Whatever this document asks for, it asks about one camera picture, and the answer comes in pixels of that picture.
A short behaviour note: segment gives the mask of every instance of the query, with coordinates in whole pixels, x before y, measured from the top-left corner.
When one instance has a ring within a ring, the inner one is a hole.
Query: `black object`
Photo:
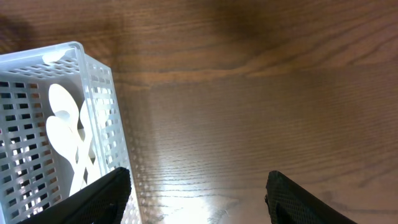
[[[71,197],[20,224],[120,223],[130,193],[129,171],[119,167]]]
[[[353,224],[279,171],[268,175],[266,203],[272,224]]]

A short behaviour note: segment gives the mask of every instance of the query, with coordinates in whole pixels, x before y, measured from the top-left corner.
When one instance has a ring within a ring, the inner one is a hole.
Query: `wood grain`
[[[112,67],[146,223],[270,223],[276,169],[397,222],[397,1],[0,6],[0,53],[77,40]]]

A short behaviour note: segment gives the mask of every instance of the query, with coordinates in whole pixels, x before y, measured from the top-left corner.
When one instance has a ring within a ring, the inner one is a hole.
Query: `white plastic spoon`
[[[85,140],[84,146],[87,148],[87,155],[86,158],[88,159],[88,178],[87,184],[91,184],[92,182],[98,180],[101,177],[100,168],[98,166],[98,157],[95,155],[94,164],[91,162],[91,159],[88,157],[88,150],[90,150],[91,140],[93,139],[93,133],[91,131],[91,124],[90,124],[90,116],[88,114],[87,102],[84,101],[81,110],[80,110],[80,122],[82,123],[83,127],[85,128]]]
[[[52,84],[49,88],[49,102],[53,113],[68,124],[74,138],[80,139],[77,131],[79,109],[69,92],[59,84]]]
[[[77,143],[68,125],[56,116],[49,116],[45,124],[52,147],[76,169]]]

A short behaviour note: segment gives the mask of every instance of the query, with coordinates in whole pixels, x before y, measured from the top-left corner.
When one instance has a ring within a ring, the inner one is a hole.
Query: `white plastic basket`
[[[49,144],[49,86],[86,100],[101,176],[131,171],[111,69],[78,42],[0,55],[0,223],[17,223],[68,197],[65,160]],[[134,190],[123,223],[140,223]]]

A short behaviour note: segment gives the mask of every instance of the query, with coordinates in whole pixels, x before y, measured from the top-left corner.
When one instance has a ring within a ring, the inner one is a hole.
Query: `wooden table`
[[[270,223],[280,170],[398,220],[398,2],[0,0],[0,53],[70,40],[113,69],[146,223]]]

